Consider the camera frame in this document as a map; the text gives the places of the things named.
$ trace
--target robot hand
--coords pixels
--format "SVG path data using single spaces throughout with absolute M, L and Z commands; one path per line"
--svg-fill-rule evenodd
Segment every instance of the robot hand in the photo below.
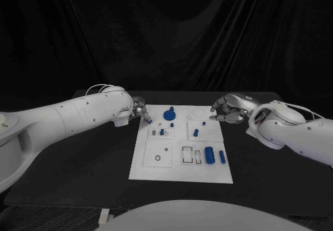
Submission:
M 132 113 L 128 117 L 128 120 L 131 120 L 135 117 L 142 117 L 144 122 L 148 124 L 151 123 L 151 118 L 147 113 L 147 108 L 145 108 L 145 100 L 142 97 L 134 96 L 132 97 Z
M 239 124 L 243 121 L 245 116 L 247 116 L 247 118 L 250 117 L 250 114 L 260 103 L 243 94 L 229 93 L 216 100 L 210 112 L 213 112 L 220 105 L 222 110 L 227 115 L 211 115 L 209 119 L 229 124 Z

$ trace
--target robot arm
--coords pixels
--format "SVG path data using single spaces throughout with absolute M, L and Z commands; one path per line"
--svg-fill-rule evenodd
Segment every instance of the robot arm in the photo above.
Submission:
M 211 112 L 220 104 L 226 115 L 210 116 L 211 120 L 237 124 L 246 116 L 246 134 L 265 146 L 278 150 L 286 145 L 299 155 L 333 166 L 333 120 L 305 121 L 301 113 L 286 106 L 291 104 L 272 101 L 260 105 L 237 93 L 227 94 L 214 102 Z
M 141 97 L 121 87 L 13 113 L 0 113 L 0 192 L 24 173 L 40 151 L 54 142 L 112 121 L 115 127 L 151 118 Z

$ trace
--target black backdrop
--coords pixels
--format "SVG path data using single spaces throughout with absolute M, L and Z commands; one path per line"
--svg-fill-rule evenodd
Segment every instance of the black backdrop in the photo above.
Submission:
M 321 0 L 2 1 L 0 110 L 109 83 L 273 91 L 331 118 L 331 30 Z

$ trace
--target white board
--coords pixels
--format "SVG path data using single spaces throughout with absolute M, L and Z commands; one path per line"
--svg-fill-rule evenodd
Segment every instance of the white board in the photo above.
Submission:
M 171 106 L 175 118 L 167 121 L 162 113 Z M 210 112 L 210 106 L 147 104 L 147 110 L 152 123 L 139 121 L 128 179 L 232 184 L 220 125 L 209 120 L 209 116 L 216 115 Z M 193 129 L 198 130 L 197 137 L 193 136 Z M 204 147 L 213 148 L 213 164 L 206 163 Z M 224 164 L 219 151 L 223 151 Z M 183 162 L 184 155 L 187 159 L 193 158 L 193 163 Z

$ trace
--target table surface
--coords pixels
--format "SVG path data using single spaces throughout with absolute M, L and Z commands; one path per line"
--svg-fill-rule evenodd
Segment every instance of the table surface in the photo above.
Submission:
M 147 104 L 211 105 L 227 92 L 128 91 Z M 73 98 L 82 96 L 79 90 Z M 272 92 L 245 92 L 260 103 Z M 220 122 L 233 184 L 128 180 L 139 118 L 109 122 L 51 144 L 11 187 L 7 205 L 134 209 L 167 200 L 207 200 L 272 214 L 333 216 L 333 172 L 284 147 L 265 147 L 246 122 Z

